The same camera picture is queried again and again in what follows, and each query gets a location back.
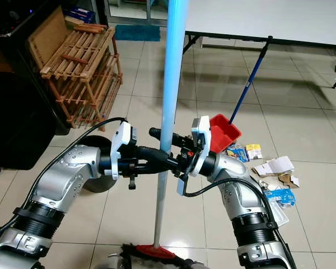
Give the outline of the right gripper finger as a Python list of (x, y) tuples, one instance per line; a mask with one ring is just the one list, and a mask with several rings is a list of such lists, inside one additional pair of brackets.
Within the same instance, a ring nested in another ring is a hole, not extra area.
[[(160, 140), (161, 129), (160, 128), (150, 128), (150, 130), (148, 131), (148, 134), (150, 134), (150, 136)], [(172, 145), (183, 145), (183, 136), (181, 136), (177, 133), (173, 133), (171, 135), (171, 144)]]

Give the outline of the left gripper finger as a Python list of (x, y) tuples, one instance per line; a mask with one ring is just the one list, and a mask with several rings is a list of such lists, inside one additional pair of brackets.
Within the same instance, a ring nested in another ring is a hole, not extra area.
[(179, 168), (176, 159), (172, 158), (165, 151), (158, 149), (138, 146), (137, 157), (146, 161), (143, 166), (147, 171), (175, 171)]

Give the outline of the red dustpan with blue handle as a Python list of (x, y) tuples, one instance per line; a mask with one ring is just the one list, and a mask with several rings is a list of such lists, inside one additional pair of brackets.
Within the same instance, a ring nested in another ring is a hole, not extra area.
[(226, 116), (222, 114), (217, 114), (211, 118), (209, 121), (211, 123), (211, 134), (212, 134), (212, 142), (211, 142), (211, 151), (215, 153), (220, 153), (227, 149), (230, 145), (235, 143), (242, 133), (239, 128), (233, 123), (235, 120), (238, 111), (240, 110), (243, 100), (245, 99), (248, 90), (253, 84), (253, 80), (260, 68), (260, 65), (267, 54), (269, 44), (273, 41), (273, 36), (268, 36), (266, 41), (264, 42), (263, 48), (260, 50), (259, 56), (253, 69), (250, 72), (250, 76), (243, 88), (243, 91), (235, 105), (235, 108), (232, 111), (230, 118), (228, 119)]

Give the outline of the broom with red head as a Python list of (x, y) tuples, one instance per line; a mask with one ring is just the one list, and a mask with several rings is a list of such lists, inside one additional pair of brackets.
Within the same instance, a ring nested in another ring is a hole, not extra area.
[[(160, 150), (171, 151), (171, 136), (175, 125), (176, 101), (179, 92), (179, 77), (183, 63), (183, 44), (185, 36), (186, 17), (188, 16), (189, 0), (169, 0), (168, 21), (166, 26), (165, 76), (162, 97), (162, 118)], [(155, 213), (155, 228), (153, 229), (153, 244), (148, 246), (145, 261), (166, 262), (179, 269), (191, 269), (190, 261), (174, 254), (173, 258), (160, 258), (155, 254), (171, 254), (161, 248), (161, 227), (165, 208), (165, 194), (167, 177), (171, 171), (164, 171), (158, 175), (157, 205)]]

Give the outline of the white foam tray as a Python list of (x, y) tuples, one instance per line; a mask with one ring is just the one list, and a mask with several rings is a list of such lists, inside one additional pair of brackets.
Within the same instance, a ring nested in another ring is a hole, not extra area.
[(277, 201), (269, 201), (274, 221), (278, 226), (286, 225), (290, 220)]

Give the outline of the teal floor mat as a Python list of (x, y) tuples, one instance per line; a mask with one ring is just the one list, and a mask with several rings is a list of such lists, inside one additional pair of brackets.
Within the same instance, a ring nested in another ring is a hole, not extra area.
[(160, 28), (153, 25), (116, 25), (116, 39), (122, 41), (160, 41)]

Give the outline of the black waste bin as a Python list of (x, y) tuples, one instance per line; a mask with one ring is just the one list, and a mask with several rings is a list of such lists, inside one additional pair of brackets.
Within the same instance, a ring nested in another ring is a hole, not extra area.
[[(91, 147), (99, 147), (99, 148), (111, 148), (111, 141), (99, 135), (89, 135), (82, 138), (79, 142), (79, 145), (91, 146)], [(86, 183), (83, 185), (83, 189), (99, 194), (102, 192), (106, 192), (111, 189), (116, 184), (116, 181), (113, 180), (110, 176), (101, 176), (99, 178), (88, 179)]]

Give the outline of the yellow snack packet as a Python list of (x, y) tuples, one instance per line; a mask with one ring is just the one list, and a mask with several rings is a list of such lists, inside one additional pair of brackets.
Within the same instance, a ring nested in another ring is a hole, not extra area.
[(261, 145), (257, 143), (248, 144), (245, 146), (245, 151), (250, 160), (258, 160), (263, 158)]

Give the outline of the wooden slatted shoe rack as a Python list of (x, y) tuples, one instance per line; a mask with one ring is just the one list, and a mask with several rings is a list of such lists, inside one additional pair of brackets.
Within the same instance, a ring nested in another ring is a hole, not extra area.
[(116, 28), (76, 26), (40, 70), (71, 128), (106, 120), (122, 86)]

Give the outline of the white crumpled paper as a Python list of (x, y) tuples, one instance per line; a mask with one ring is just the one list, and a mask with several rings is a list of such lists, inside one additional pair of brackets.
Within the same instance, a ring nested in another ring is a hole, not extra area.
[(252, 170), (260, 177), (278, 176), (281, 174), (291, 174), (295, 169), (288, 156), (281, 156), (275, 159), (270, 159), (264, 164), (254, 166)]

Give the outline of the brown cardboard scrap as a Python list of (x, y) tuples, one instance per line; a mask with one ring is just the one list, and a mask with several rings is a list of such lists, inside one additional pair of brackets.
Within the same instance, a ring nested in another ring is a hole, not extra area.
[(283, 184), (283, 186), (289, 189), (298, 189), (300, 187), (300, 182), (298, 177), (293, 176), (291, 173), (283, 173), (277, 176), (278, 180)]

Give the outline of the black cabinet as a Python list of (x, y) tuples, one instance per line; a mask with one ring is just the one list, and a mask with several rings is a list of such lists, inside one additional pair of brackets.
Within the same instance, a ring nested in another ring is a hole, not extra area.
[(62, 0), (0, 0), (0, 169), (32, 169), (69, 125), (40, 77), (29, 38)]

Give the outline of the blue box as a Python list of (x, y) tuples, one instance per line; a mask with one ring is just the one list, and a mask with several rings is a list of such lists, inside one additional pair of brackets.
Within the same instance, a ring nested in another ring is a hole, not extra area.
[(70, 16), (71, 18), (76, 18), (76, 20), (83, 21), (84, 23), (87, 24), (96, 23), (94, 11), (86, 10), (85, 8), (80, 7), (64, 8), (63, 14), (65, 16)]

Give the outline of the brown cardboard sheet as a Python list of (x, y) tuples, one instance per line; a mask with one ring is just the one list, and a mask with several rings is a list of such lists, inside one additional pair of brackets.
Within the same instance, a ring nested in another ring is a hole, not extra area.
[(68, 34), (62, 8), (56, 7), (27, 40), (28, 49), (38, 69), (42, 69), (50, 61)]

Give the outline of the white folding table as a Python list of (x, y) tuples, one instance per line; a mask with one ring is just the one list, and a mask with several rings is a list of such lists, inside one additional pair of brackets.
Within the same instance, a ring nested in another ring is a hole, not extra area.
[(336, 0), (190, 0), (190, 36), (336, 48)]

